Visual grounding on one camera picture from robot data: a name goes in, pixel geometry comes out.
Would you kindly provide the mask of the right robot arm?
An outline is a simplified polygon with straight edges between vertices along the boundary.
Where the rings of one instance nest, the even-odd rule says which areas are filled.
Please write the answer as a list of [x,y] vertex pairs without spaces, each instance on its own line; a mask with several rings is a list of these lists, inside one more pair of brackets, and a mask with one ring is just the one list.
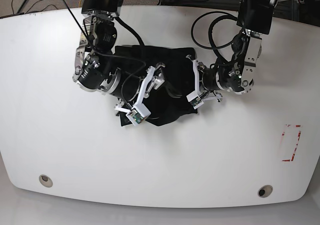
[[84,90],[117,98],[118,115],[156,120],[168,49],[145,45],[120,18],[123,1],[84,0],[72,79]]

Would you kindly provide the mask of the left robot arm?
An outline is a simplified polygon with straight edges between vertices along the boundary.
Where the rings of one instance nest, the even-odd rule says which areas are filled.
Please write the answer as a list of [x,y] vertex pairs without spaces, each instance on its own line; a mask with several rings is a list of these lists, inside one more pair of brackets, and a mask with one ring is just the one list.
[[[221,91],[237,95],[251,91],[254,85],[256,62],[262,51],[261,35],[270,32],[272,17],[278,0],[241,0],[238,15],[219,12],[208,28],[208,50],[217,57],[210,67],[194,59],[194,91],[187,100],[197,109],[207,100],[222,99]],[[240,31],[227,44],[214,42],[214,26],[223,20],[235,21]]]

